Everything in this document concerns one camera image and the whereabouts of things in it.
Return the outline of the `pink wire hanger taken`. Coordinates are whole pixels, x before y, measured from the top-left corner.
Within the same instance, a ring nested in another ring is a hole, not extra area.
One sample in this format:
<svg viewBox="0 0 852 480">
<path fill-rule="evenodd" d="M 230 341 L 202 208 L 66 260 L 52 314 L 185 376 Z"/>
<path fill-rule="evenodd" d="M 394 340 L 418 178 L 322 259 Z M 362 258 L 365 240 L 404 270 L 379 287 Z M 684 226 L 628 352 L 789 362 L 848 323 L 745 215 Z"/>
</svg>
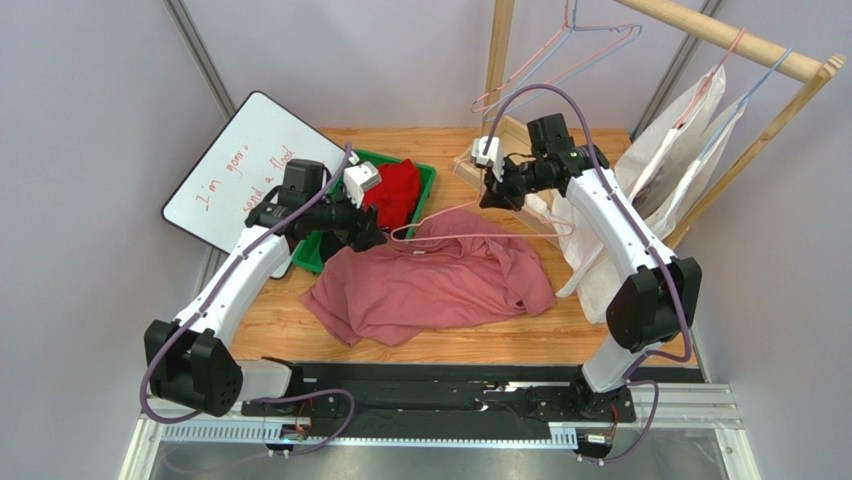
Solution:
<svg viewBox="0 0 852 480">
<path fill-rule="evenodd" d="M 533 233 L 533 234 L 517 234 L 517 233 L 504 233 L 504 234 L 495 234 L 495 233 L 468 233 L 468 234 L 456 234 L 456 235 L 443 235 L 443 236 L 431 236 L 431 237 L 423 237 L 423 238 L 405 238 L 405 239 L 397 239 L 395 237 L 396 233 L 400 230 L 407 229 L 409 231 L 416 231 L 421 226 L 423 226 L 428 220 L 439 217 L 441 215 L 461 210 L 472 206 L 474 204 L 479 204 L 479 201 L 483 198 L 485 193 L 485 171 L 479 170 L 478 180 L 475 184 L 477 197 L 474 200 L 468 201 L 467 203 L 459 204 L 452 207 L 444 208 L 438 212 L 435 212 L 427 217 L 424 217 L 420 222 L 409 223 L 403 226 L 400 226 L 396 229 L 391 230 L 388 233 L 388 238 L 393 242 L 397 243 L 412 243 L 412 242 L 420 242 L 420 241 L 432 241 L 432 240 L 448 240 L 448 239 L 461 239 L 461 238 L 568 238 L 575 234 L 576 227 L 574 224 L 569 222 L 561 222 L 561 221 L 542 221 L 543 225 L 558 225 L 564 226 L 568 228 L 567 233 Z"/>
</svg>

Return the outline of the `pink t shirt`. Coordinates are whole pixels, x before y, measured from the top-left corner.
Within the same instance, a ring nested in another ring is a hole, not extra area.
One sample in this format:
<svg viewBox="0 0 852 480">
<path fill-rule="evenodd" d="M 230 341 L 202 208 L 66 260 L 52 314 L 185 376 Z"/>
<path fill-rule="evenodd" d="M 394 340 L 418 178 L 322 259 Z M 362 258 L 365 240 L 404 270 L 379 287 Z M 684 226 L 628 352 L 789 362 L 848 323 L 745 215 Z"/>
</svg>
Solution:
<svg viewBox="0 0 852 480">
<path fill-rule="evenodd" d="M 413 238 L 504 234 L 480 215 L 456 210 L 428 220 Z M 522 238 L 461 238 L 340 250 L 302 304 L 347 347 L 363 339 L 403 344 L 426 330 L 470 328 L 526 314 L 556 296 L 535 250 Z"/>
</svg>

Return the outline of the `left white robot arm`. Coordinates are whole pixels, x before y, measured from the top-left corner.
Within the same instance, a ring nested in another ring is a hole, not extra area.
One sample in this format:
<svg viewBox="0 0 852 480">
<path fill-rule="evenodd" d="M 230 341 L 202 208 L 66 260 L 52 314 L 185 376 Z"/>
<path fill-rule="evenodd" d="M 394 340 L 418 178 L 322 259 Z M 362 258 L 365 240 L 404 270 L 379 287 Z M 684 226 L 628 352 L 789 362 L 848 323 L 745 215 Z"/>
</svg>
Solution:
<svg viewBox="0 0 852 480">
<path fill-rule="evenodd" d="M 292 258 L 291 248 L 313 233 L 332 232 L 357 252 L 385 243 L 378 208 L 366 193 L 381 182 L 378 168 L 348 153 L 335 172 L 296 159 L 280 184 L 251 206 L 236 247 L 202 292 L 171 321 L 155 320 L 144 335 L 147 369 L 139 399 L 171 401 L 221 417 L 240 402 L 290 394 L 294 364 L 279 359 L 237 360 L 229 350 L 236 329 L 267 280 Z"/>
</svg>

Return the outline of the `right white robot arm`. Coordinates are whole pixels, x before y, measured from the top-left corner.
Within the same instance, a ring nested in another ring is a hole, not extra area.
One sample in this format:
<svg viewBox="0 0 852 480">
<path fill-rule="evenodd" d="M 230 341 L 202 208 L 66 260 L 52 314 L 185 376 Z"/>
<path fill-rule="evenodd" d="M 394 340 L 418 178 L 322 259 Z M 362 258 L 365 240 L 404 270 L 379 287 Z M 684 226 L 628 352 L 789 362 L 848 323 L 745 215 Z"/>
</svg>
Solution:
<svg viewBox="0 0 852 480">
<path fill-rule="evenodd" d="M 680 259 L 644 223 L 592 143 L 575 144 L 562 115 L 527 125 L 529 161 L 515 164 L 494 134 L 475 140 L 471 160 L 485 172 L 483 208 L 520 210 L 528 194 L 557 190 L 590 224 L 612 260 L 620 288 L 605 310 L 608 335 L 586 361 L 579 383 L 603 394 L 626 384 L 642 358 L 686 337 L 702 271 Z"/>
</svg>

